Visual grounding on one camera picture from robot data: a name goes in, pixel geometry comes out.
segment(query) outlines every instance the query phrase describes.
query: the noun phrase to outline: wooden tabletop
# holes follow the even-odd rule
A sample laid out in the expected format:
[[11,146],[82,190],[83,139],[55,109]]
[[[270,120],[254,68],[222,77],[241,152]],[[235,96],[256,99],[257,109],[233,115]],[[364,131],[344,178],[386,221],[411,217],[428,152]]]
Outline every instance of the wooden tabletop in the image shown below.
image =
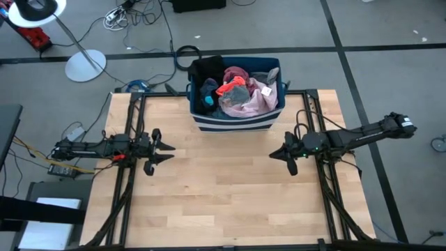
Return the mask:
[[[318,92],[324,115],[344,126],[336,91]],[[107,135],[124,132],[129,99],[130,94],[113,95]],[[290,176],[285,162],[268,157],[282,145],[284,132],[293,130],[295,113],[303,108],[302,96],[288,95],[284,110],[269,130],[202,133],[190,116],[186,98],[148,98],[146,132],[161,129],[162,141],[177,150],[168,152],[175,158],[157,166],[154,176],[145,175],[145,159],[138,161],[125,246],[310,244],[317,238],[329,243],[314,158],[297,160],[299,174]],[[304,113],[300,120],[307,121]],[[329,123],[326,127],[335,129]],[[354,162],[348,154],[344,159]],[[98,167],[108,164],[100,160]],[[374,237],[356,168],[340,162],[336,170],[346,210]],[[117,168],[107,169],[95,178],[81,244],[93,238],[110,212],[116,173]],[[341,236],[339,217],[333,211]]]

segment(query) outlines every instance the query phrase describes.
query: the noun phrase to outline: clothing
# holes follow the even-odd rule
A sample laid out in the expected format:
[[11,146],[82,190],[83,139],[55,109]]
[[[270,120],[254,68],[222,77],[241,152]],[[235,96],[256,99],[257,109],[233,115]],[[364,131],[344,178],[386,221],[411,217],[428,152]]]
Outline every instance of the clothing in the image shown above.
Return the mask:
[[267,84],[268,86],[276,82],[277,74],[279,73],[279,68],[276,67],[270,70],[269,73],[251,73],[251,76],[257,81]]
[[234,106],[243,104],[249,101],[251,95],[246,86],[235,86],[232,90],[225,92],[223,96],[218,99],[218,102],[224,103],[226,106]]
[[230,83],[222,85],[215,92],[219,96],[223,96],[224,93],[231,91],[232,88],[234,88],[235,86],[244,86],[244,85],[245,85],[245,80],[242,77],[235,76]]
[[249,74],[240,67],[231,66],[224,70],[223,84],[230,82],[235,76],[242,77],[245,82],[249,81]]
[[[206,108],[202,102],[200,89],[208,78],[214,79],[219,86],[223,83],[224,70],[226,66],[223,63],[221,56],[212,56],[204,59],[194,60],[191,66],[187,69],[189,80],[194,83],[194,112],[197,114],[206,115],[208,112],[213,112],[217,106]],[[214,103],[217,103],[218,98],[213,98]]]
[[217,107],[218,95],[215,93],[215,90],[218,87],[218,83],[215,80],[208,78],[200,88],[201,102],[206,109],[215,109]]
[[229,116],[228,114],[225,114],[221,107],[217,107],[217,109],[214,112],[210,112],[208,115],[213,117],[214,119],[227,119],[227,120],[237,119]]
[[249,96],[252,96],[252,94],[254,93],[254,91],[256,89],[258,89],[257,85],[253,84],[250,80],[248,80],[248,82],[246,82],[246,88],[249,91]]
[[222,111],[235,118],[249,118],[252,116],[262,115],[267,112],[273,111],[277,106],[277,83],[272,83],[269,88],[271,88],[271,93],[269,96],[265,96],[261,93],[261,89],[266,87],[266,84],[255,80],[253,77],[249,79],[251,83],[256,85],[258,88],[254,91],[251,100],[244,104],[238,104],[229,106],[224,102],[220,102],[220,107]]

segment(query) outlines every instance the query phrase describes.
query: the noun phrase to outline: orange cloth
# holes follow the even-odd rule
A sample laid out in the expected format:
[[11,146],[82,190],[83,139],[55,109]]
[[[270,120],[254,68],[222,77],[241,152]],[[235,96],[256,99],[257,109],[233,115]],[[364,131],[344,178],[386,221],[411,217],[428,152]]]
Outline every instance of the orange cloth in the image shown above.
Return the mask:
[[215,92],[219,96],[223,96],[223,93],[226,93],[226,92],[232,90],[235,86],[244,86],[244,85],[245,85],[245,80],[242,77],[235,76],[231,82],[229,82],[228,84],[222,85]]

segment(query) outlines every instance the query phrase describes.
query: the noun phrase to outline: white cord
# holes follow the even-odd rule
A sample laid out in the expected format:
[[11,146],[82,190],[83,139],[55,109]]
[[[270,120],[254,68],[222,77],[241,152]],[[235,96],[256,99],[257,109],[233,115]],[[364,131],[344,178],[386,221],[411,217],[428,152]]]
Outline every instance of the white cord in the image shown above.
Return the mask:
[[[118,14],[118,17],[115,17],[113,20],[108,20],[107,17],[109,15],[112,15],[112,13],[120,13],[120,14]],[[114,8],[113,10],[105,14],[105,18],[102,23],[104,24],[104,28],[106,28],[109,31],[120,31],[121,29],[124,29],[128,25],[126,12],[120,6]]]

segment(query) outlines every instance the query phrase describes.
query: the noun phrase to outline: laundry basket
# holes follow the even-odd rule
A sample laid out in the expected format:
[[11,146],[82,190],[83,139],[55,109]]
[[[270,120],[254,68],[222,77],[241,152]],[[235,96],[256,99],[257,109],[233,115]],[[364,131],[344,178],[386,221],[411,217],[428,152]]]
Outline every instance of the laundry basket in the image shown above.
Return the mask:
[[[223,57],[224,65],[228,68],[231,66],[238,66],[248,73],[254,72],[269,72],[273,68],[279,67],[279,59],[274,58],[258,58],[258,57]],[[286,90],[282,84],[282,69],[277,75],[277,106],[276,109],[266,114],[253,116],[243,119],[216,119],[211,116],[204,116],[197,114],[195,111],[195,99],[198,91],[194,84],[193,77],[191,77],[190,84],[187,85],[186,94],[190,101],[190,113],[194,117],[199,129],[203,132],[233,132],[233,131],[251,131],[251,130],[267,130],[270,128],[280,112],[285,107],[285,93]]]

